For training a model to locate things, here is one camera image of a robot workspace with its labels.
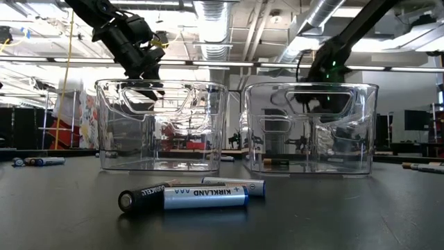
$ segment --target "clear plastic bin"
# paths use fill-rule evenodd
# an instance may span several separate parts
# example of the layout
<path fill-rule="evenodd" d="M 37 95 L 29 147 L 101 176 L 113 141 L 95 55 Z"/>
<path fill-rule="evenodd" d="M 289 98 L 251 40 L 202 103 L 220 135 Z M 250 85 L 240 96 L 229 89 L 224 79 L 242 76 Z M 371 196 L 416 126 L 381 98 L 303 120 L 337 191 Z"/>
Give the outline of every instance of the clear plastic bin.
<path fill-rule="evenodd" d="M 244 165 L 264 173 L 369 174 L 377 91 L 345 83 L 248 86 L 241 112 Z"/>
<path fill-rule="evenodd" d="M 96 91 L 103 169 L 219 170 L 225 86 L 102 80 Z"/>

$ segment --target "transparent container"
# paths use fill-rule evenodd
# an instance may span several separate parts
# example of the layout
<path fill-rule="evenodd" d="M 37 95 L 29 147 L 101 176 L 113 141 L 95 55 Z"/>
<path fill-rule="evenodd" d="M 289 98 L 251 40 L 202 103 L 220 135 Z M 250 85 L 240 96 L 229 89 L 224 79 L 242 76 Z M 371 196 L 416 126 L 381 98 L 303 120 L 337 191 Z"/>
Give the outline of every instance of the transparent container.
<path fill-rule="evenodd" d="M 223 85 L 194 81 L 96 82 L 101 167 L 108 170 L 219 170 Z"/>
<path fill-rule="evenodd" d="M 253 172 L 369 174 L 378 86 L 258 83 L 242 94 L 244 165 Z"/>

